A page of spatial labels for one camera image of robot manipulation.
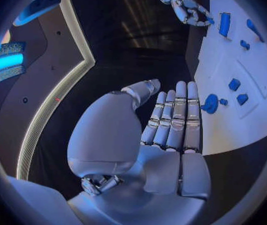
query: blue light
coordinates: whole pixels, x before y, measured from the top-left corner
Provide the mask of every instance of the blue light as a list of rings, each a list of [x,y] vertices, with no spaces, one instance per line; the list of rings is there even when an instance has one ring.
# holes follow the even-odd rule
[[[15,54],[0,58],[0,70],[10,68],[23,63],[23,54]]]

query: white surface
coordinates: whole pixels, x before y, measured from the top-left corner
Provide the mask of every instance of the white surface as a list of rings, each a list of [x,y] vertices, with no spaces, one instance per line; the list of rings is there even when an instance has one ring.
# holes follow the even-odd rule
[[[238,149],[267,136],[267,45],[247,28],[250,17],[233,0],[211,0],[210,12],[215,24],[203,38],[195,81],[201,104],[216,94],[228,105],[219,104],[214,114],[201,111],[203,155]],[[218,31],[223,12],[230,13],[230,39]],[[250,50],[241,47],[240,40],[249,43]],[[237,91],[228,87],[232,78],[241,82]],[[244,93],[249,99],[240,106],[237,96]]]

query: glowing blue light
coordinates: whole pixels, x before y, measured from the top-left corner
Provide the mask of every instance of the glowing blue light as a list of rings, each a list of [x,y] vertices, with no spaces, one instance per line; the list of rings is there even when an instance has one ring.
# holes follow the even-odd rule
[[[23,54],[15,54],[0,58],[0,70],[10,68],[23,63]]]

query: robotic hand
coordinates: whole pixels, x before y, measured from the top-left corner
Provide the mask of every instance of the robotic hand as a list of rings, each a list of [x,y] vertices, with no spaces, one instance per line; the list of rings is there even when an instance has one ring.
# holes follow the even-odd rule
[[[100,195],[116,185],[128,192],[136,184],[131,194],[208,198],[210,175],[199,153],[197,86],[180,81],[176,91],[160,92],[142,134],[135,110],[159,89],[160,82],[154,79],[110,92],[79,119],[67,156],[86,193]],[[112,193],[119,196],[115,189],[108,196]]]
[[[164,4],[171,4],[172,8],[183,24],[189,24],[198,27],[214,24],[212,15],[203,6],[195,0],[161,0]],[[198,12],[204,14],[206,21],[198,21]]]

